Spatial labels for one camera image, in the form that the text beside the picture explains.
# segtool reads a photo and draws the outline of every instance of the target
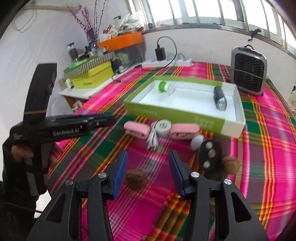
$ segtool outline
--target person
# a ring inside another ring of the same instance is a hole
[[[49,156],[54,168],[56,154],[62,149],[55,143]],[[12,146],[9,139],[3,144],[3,182],[0,181],[0,241],[26,240],[36,222],[34,210],[38,196],[31,196],[26,177],[24,158],[32,158],[33,151],[27,146]]]

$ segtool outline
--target black jacket sleeve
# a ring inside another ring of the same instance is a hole
[[[25,164],[23,161],[19,163],[14,161],[11,155],[11,147],[12,145],[9,140],[6,140],[3,144],[4,169],[2,174],[3,183],[1,184],[0,190],[0,202],[2,202],[2,204],[0,204],[0,220],[8,219],[8,227],[5,230],[1,230],[1,234],[4,232],[19,233],[18,236],[20,239],[18,240],[26,240],[26,236],[35,223],[34,212],[6,205],[3,204],[3,202],[13,203],[35,210],[38,197],[31,196]]]

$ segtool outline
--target pink hair clip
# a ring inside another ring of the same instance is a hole
[[[173,124],[170,137],[175,140],[192,140],[200,130],[197,124]]]
[[[148,138],[151,131],[151,127],[149,125],[134,121],[127,121],[123,127],[126,129],[127,135],[131,135],[143,140]]]

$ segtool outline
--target white cable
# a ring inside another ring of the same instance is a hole
[[[151,147],[156,150],[158,147],[158,138],[157,138],[157,133],[156,133],[156,124],[158,121],[155,121],[151,124],[151,132],[147,138],[147,150],[150,149]]]
[[[58,7],[58,6],[39,6],[39,5],[27,5],[22,8],[22,10],[29,10],[29,9],[37,9],[37,10],[54,10],[54,11],[62,11],[62,12],[69,12],[70,9],[73,12],[79,12],[81,9],[81,5],[78,7]]]

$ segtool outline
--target white tape roll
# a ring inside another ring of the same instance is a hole
[[[171,128],[172,123],[169,120],[160,120],[155,127],[158,136],[162,138],[168,138],[170,136]]]
[[[171,82],[169,82],[168,84],[165,85],[165,92],[168,93],[168,95],[171,95],[172,93],[175,92],[175,86],[174,84],[172,84]]]

